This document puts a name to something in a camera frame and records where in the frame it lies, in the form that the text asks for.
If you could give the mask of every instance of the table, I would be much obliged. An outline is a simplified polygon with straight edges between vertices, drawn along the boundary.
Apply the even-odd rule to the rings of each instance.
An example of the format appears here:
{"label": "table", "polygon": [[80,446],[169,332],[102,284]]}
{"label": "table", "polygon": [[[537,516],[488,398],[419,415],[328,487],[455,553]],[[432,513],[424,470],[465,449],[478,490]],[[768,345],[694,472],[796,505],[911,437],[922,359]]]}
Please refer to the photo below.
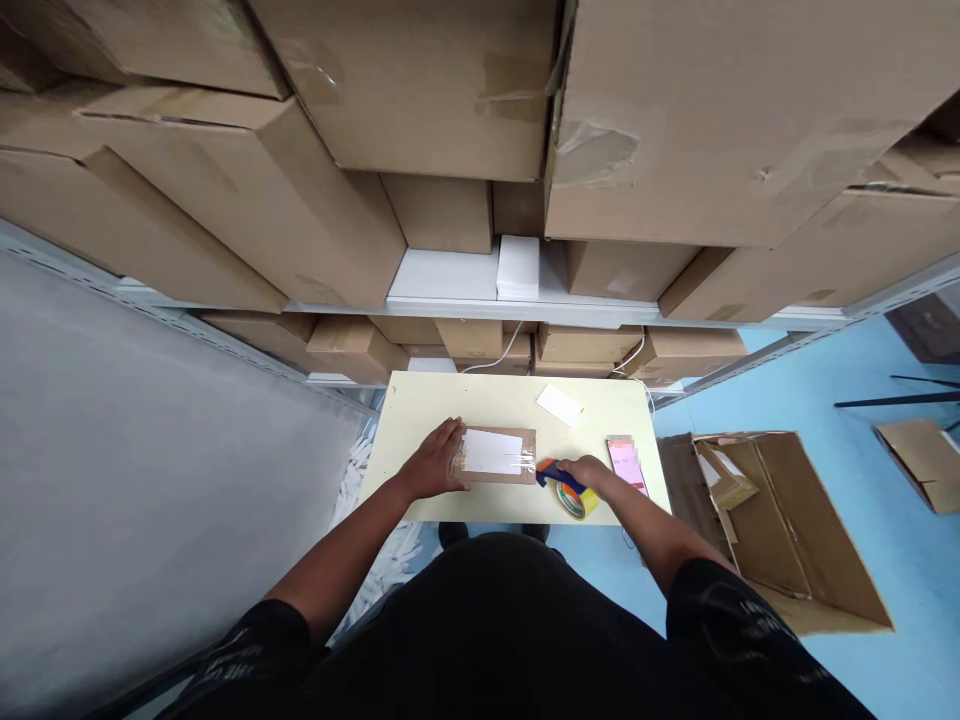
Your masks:
{"label": "table", "polygon": [[[576,428],[567,427],[536,404],[547,385],[559,388],[585,408]],[[537,460],[590,454],[609,467],[607,435],[632,435],[650,499],[670,512],[653,423],[639,383],[469,373],[393,373],[360,491],[361,501],[400,469],[431,430],[448,417],[457,416],[468,426],[534,428]],[[552,486],[507,483],[473,483],[470,492],[418,500],[404,519],[619,524],[604,502],[585,520],[575,520],[560,507]]]}

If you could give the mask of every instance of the gray wall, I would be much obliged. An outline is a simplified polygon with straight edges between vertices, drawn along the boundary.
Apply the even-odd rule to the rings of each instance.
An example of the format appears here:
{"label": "gray wall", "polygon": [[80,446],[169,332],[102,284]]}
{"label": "gray wall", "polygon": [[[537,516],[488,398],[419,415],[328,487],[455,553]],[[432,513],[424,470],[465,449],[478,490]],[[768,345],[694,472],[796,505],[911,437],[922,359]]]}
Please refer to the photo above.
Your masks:
{"label": "gray wall", "polygon": [[0,716],[215,640],[322,535],[363,420],[0,254]]}

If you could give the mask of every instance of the tape roll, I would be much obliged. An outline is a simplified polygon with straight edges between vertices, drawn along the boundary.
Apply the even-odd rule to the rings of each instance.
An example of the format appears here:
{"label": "tape roll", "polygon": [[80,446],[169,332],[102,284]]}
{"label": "tape roll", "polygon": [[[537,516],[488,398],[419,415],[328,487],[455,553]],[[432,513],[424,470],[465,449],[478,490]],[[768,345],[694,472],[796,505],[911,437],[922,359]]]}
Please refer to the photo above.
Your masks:
{"label": "tape roll", "polygon": [[600,504],[600,499],[592,489],[586,488],[582,493],[577,493],[572,487],[562,482],[557,483],[557,499],[560,501],[560,507],[577,520],[583,520]]}

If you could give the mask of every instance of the right hand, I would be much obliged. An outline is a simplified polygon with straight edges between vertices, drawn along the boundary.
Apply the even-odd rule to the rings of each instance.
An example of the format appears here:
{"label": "right hand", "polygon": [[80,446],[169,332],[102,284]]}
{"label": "right hand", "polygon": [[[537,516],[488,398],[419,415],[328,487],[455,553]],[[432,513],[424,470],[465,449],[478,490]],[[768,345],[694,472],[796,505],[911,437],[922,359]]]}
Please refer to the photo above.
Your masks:
{"label": "right hand", "polygon": [[593,455],[584,455],[579,460],[560,460],[557,468],[573,475],[581,485],[593,488],[601,497],[611,483],[623,482],[603,461]]}

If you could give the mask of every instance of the person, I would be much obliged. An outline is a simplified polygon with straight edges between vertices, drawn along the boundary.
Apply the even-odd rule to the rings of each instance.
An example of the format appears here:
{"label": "person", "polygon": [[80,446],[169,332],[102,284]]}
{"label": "person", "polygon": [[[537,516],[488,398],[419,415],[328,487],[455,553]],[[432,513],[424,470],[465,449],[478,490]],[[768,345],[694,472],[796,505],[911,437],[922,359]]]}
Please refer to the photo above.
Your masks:
{"label": "person", "polygon": [[469,490],[450,474],[463,432],[460,418],[431,432],[161,717],[872,717],[715,548],[591,456],[560,467],[633,539],[667,598],[666,638],[542,542],[491,533],[448,538],[375,619],[325,647],[411,503]]}

